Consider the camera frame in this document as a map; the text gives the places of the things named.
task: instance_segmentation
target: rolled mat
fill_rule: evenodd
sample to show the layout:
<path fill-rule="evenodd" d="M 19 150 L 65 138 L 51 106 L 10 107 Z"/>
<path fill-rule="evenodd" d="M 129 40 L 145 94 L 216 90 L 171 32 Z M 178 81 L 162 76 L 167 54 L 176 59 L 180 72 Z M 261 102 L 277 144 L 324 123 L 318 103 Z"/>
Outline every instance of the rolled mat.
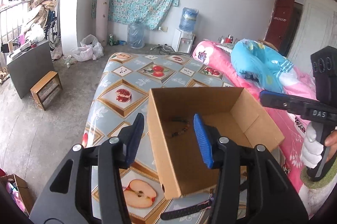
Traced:
<path fill-rule="evenodd" d="M 107 45 L 107 16 L 109 0 L 97 0 L 96 9 L 96 37 L 102 46 Z"/>
<path fill-rule="evenodd" d="M 311 181 L 309 176 L 307 175 L 307 167 L 302 169 L 300 178 L 304 185 L 309 189 L 320 189 L 328 185 L 328 183 L 333 180 L 337 173 L 337 159 L 331 166 L 330 170 L 326 173 L 325 177 L 323 177 L 320 181 Z"/>

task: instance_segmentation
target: cardboard box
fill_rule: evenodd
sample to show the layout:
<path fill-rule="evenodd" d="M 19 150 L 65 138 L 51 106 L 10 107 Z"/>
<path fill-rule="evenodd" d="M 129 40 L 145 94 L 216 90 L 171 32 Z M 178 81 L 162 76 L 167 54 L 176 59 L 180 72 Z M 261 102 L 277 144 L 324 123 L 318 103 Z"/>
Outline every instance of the cardboard box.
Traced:
<path fill-rule="evenodd" d="M 29 187 L 22 178 L 20 178 L 18 175 L 5 175 L 0 177 L 2 184 L 6 187 L 7 181 L 14 180 L 17 185 L 17 189 L 19 191 L 20 198 L 23 202 L 23 204 L 26 207 L 26 211 L 28 213 L 28 216 L 30 215 L 30 212 L 34 205 L 34 200 L 29 192 Z"/>
<path fill-rule="evenodd" d="M 244 88 L 198 87 L 150 90 L 147 123 L 159 181 L 166 199 L 179 198 L 215 186 L 218 170 L 203 163 L 193 130 L 193 115 L 218 128 L 237 144 L 263 144 L 274 150 L 283 134 L 260 103 Z M 189 129 L 179 136 L 189 121 Z"/>

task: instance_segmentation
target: pink quilt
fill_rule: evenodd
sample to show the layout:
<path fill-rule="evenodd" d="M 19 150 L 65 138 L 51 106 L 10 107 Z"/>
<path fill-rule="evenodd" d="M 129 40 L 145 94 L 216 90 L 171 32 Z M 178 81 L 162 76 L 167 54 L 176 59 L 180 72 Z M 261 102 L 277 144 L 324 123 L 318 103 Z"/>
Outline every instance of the pink quilt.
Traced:
<path fill-rule="evenodd" d="M 224 75 L 232 81 L 237 87 L 245 87 L 249 92 L 259 100 L 259 94 L 262 91 L 254 82 L 240 78 L 231 64 L 230 56 L 216 45 L 219 43 L 212 41 L 203 41 L 199 43 L 193 52 L 193 58 L 211 66 L 214 69 L 222 71 Z M 301 96 L 310 99 L 316 99 L 315 85 L 313 79 L 297 68 L 283 76 L 280 81 L 287 94 Z M 300 173 L 304 165 L 300 160 L 301 148 L 303 143 L 303 132 L 295 123 L 295 116 L 291 118 L 286 111 L 272 108 L 265 108 L 272 117 L 276 125 L 283 133 L 285 139 L 280 145 L 280 149 L 285 157 L 284 168 L 289 170 L 288 178 L 294 185 L 297 192 L 301 189 L 303 182 L 300 179 Z M 297 117 L 306 128 L 308 121 Z"/>

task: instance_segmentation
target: thermos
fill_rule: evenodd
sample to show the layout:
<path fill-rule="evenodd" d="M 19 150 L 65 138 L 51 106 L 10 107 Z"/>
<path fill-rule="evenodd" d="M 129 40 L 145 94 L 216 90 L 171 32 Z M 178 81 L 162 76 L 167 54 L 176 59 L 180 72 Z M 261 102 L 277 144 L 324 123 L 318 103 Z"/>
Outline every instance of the thermos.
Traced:
<path fill-rule="evenodd" d="M 225 43 L 232 43 L 233 42 L 233 36 L 228 35 L 228 37 L 225 39 Z"/>

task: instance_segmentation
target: black strap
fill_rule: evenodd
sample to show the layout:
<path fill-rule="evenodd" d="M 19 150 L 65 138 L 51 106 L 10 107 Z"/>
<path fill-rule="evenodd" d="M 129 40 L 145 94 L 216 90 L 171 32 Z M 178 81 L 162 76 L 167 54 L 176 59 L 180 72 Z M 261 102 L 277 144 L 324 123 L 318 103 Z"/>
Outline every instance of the black strap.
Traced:
<path fill-rule="evenodd" d="M 197 212 L 200 212 L 202 210 L 205 210 L 209 208 L 212 205 L 212 200 L 209 199 L 205 202 L 199 203 L 197 205 L 193 205 L 191 207 L 175 210 L 175 211 L 170 211 L 170 212 L 164 212 L 160 215 L 160 218 L 162 220 L 170 220 L 174 218 L 180 218 L 183 216 L 188 216 Z"/>

